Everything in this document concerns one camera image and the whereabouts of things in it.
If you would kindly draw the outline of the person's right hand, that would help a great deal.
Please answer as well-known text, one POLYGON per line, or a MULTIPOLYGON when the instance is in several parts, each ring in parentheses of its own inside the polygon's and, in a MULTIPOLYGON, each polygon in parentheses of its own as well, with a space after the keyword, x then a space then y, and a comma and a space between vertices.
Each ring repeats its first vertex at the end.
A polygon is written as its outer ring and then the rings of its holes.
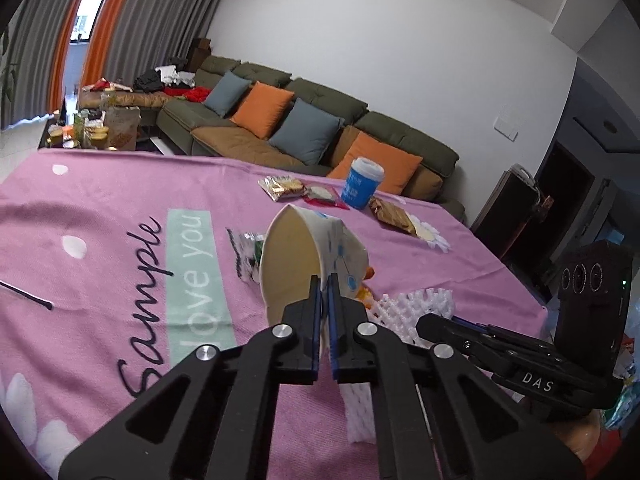
POLYGON ((601 437, 601 413, 578 412, 572 408, 543 404, 523 396, 518 405, 570 448, 585 463, 601 437))

